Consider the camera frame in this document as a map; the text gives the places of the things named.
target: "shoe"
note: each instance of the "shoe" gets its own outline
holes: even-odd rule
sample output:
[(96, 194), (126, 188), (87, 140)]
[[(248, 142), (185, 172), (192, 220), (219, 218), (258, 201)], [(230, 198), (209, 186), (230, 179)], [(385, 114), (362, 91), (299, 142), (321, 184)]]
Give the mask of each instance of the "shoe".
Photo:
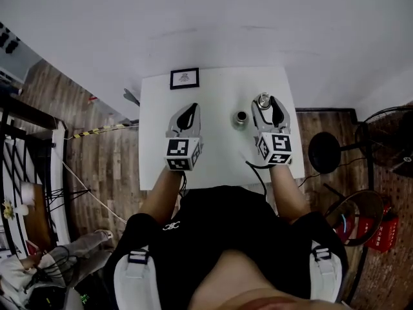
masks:
[(112, 231), (109, 231), (109, 230), (99, 229), (99, 230), (96, 230), (95, 233), (96, 233), (96, 232), (103, 232), (103, 233), (105, 233), (106, 236), (108, 237), (108, 240), (110, 240), (110, 239), (112, 239), (112, 238), (114, 237), (113, 232), (112, 232)]

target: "framed picture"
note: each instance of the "framed picture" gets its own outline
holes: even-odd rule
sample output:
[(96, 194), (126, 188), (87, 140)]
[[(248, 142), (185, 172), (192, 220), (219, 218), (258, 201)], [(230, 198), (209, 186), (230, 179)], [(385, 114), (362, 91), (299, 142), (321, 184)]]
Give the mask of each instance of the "framed picture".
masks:
[(170, 89), (199, 87), (199, 68), (174, 70), (170, 72)]

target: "black picture frame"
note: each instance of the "black picture frame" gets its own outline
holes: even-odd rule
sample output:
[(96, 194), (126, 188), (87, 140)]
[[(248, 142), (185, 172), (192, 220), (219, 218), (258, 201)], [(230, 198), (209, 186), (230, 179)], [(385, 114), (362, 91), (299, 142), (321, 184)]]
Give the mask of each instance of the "black picture frame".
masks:
[[(174, 74), (181, 73), (181, 72), (190, 72), (190, 71), (196, 71), (196, 83), (174, 86)], [(181, 88), (194, 88), (194, 87), (199, 87), (199, 68), (173, 70), (170, 72), (170, 84), (169, 84), (170, 90), (179, 90)]]

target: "black and white marker cube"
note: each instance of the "black and white marker cube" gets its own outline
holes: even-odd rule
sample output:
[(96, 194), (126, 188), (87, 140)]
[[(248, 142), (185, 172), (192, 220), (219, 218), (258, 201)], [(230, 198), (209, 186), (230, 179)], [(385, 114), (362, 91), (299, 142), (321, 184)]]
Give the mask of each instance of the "black and white marker cube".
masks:
[(262, 132), (258, 149), (265, 164), (288, 164), (292, 157), (289, 134)]
[(167, 138), (165, 162), (172, 171), (192, 171), (201, 154), (201, 138)]

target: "black shirt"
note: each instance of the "black shirt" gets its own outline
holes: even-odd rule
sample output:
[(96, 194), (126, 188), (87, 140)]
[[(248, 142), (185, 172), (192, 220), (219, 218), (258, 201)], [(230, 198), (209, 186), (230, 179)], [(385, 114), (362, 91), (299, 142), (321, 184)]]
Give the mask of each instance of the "black shirt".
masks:
[(191, 190), (165, 226), (147, 214), (128, 220), (106, 264), (105, 282), (114, 299), (117, 262), (131, 250), (149, 245), (162, 309), (186, 309), (222, 252), (236, 249), (255, 261), (275, 288), (309, 298), (312, 240), (329, 247), (347, 270), (344, 247), (320, 213), (289, 225), (276, 216), (263, 195), (242, 187)]

